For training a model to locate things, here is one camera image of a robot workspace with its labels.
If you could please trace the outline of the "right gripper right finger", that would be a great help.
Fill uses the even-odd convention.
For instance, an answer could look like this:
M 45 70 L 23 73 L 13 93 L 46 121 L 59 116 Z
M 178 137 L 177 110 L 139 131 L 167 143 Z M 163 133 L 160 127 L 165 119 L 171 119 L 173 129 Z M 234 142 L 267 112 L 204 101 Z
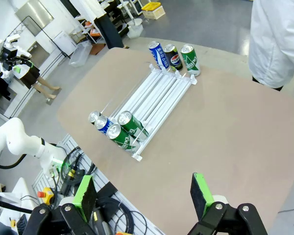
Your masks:
M 190 194 L 198 222 L 190 235 L 266 235 L 267 230 L 256 207 L 251 203 L 237 208 L 229 205 L 224 196 L 213 196 L 203 174 L 192 174 Z

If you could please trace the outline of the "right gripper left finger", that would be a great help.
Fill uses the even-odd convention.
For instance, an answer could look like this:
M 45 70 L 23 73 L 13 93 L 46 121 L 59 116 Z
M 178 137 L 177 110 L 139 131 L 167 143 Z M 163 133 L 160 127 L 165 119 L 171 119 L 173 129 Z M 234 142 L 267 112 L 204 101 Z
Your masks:
M 93 177 L 85 175 L 71 203 L 53 210 L 46 204 L 35 207 L 23 234 L 94 235 L 89 221 L 97 198 Z

